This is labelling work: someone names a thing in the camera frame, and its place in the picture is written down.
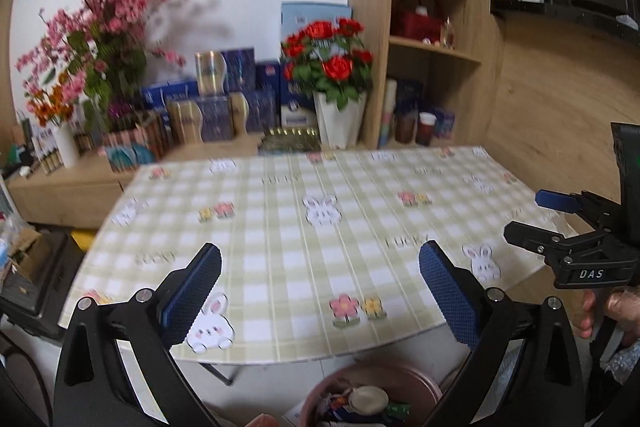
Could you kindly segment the right hand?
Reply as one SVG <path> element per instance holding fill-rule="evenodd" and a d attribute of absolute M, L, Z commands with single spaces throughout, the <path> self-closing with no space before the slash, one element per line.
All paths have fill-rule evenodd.
<path fill-rule="evenodd" d="M 620 322 L 625 329 L 623 345 L 630 347 L 639 339 L 640 297 L 638 287 L 616 288 L 603 305 L 597 303 L 595 291 L 586 289 L 582 295 L 582 312 L 574 320 L 574 331 L 587 339 L 592 336 L 596 313 L 602 311 L 610 319 Z"/>

